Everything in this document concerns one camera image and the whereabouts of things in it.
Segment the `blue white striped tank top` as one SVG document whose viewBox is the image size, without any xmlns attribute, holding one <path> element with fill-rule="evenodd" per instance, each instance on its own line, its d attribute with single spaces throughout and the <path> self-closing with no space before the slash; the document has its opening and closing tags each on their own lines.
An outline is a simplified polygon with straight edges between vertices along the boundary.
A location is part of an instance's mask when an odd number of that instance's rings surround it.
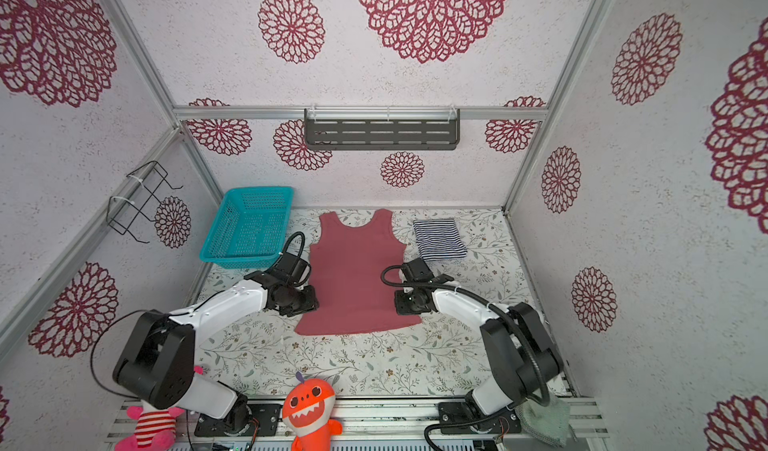
<svg viewBox="0 0 768 451">
<path fill-rule="evenodd" d="M 418 220 L 413 223 L 419 255 L 425 261 L 463 259 L 468 250 L 454 218 Z"/>
</svg>

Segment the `maroon tank top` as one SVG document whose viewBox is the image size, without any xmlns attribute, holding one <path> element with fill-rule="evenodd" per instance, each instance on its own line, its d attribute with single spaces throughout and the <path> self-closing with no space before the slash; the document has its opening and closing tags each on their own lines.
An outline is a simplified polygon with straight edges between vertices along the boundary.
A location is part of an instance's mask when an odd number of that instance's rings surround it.
<svg viewBox="0 0 768 451">
<path fill-rule="evenodd" d="M 309 284 L 319 307 L 304 314 L 295 327 L 301 336 L 362 334 L 417 325 L 417 315 L 399 315 L 394 289 L 381 272 L 400 265 L 406 245 L 393 232 L 393 213 L 374 212 L 369 222 L 351 227 L 335 212 L 320 216 L 319 241 L 310 246 Z"/>
</svg>

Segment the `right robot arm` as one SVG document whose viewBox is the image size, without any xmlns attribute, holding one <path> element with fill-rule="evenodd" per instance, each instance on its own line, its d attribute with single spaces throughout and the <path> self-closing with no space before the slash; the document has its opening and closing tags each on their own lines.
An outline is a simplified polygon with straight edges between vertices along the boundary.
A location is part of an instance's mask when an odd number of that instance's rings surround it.
<svg viewBox="0 0 768 451">
<path fill-rule="evenodd" d="M 563 371 L 563 360 L 532 306 L 494 303 L 447 274 L 433 274 L 421 258 L 385 268 L 380 279 L 395 289 L 399 315 L 439 313 L 479 333 L 491 377 L 465 398 L 470 416 L 491 416 L 525 402 L 553 404 L 549 382 Z"/>
</svg>

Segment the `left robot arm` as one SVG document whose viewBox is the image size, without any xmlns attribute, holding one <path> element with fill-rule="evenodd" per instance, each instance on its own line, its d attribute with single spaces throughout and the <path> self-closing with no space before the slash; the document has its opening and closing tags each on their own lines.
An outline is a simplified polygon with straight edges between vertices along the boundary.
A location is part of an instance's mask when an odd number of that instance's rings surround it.
<svg viewBox="0 0 768 451">
<path fill-rule="evenodd" d="M 170 313 L 141 313 L 113 370 L 113 381 L 154 408 L 181 408 L 214 421 L 225 433 L 250 420 L 245 394 L 195 373 L 197 347 L 232 323 L 264 310 L 296 316 L 319 307 L 308 284 L 311 265 L 283 252 L 264 271 Z"/>
</svg>

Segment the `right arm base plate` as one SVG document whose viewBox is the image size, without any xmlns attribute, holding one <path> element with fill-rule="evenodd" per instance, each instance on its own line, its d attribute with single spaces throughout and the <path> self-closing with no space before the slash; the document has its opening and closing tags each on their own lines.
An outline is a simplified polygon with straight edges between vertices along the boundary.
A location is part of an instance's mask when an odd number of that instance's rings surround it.
<svg viewBox="0 0 768 451">
<path fill-rule="evenodd" d="M 437 410 L 439 429 L 443 434 L 502 435 L 522 432 L 517 414 L 508 407 L 485 415 L 465 401 L 440 401 Z"/>
</svg>

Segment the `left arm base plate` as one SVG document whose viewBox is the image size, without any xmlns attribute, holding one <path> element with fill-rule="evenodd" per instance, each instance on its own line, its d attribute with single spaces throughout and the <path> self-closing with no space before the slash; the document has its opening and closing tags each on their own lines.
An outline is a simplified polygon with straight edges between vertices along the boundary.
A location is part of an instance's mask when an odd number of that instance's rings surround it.
<svg viewBox="0 0 768 451">
<path fill-rule="evenodd" d="M 272 402 L 249 401 L 248 410 L 232 419 L 217 420 L 201 415 L 192 431 L 196 438 L 274 437 L 281 423 L 282 406 Z"/>
</svg>

